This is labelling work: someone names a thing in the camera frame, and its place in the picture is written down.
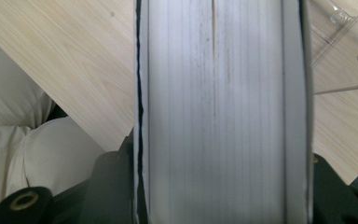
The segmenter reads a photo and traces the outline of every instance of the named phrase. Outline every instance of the person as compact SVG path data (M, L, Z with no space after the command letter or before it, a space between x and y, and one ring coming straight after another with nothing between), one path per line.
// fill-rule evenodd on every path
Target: person
M0 49L0 202L23 188L53 195L90 177L103 150Z

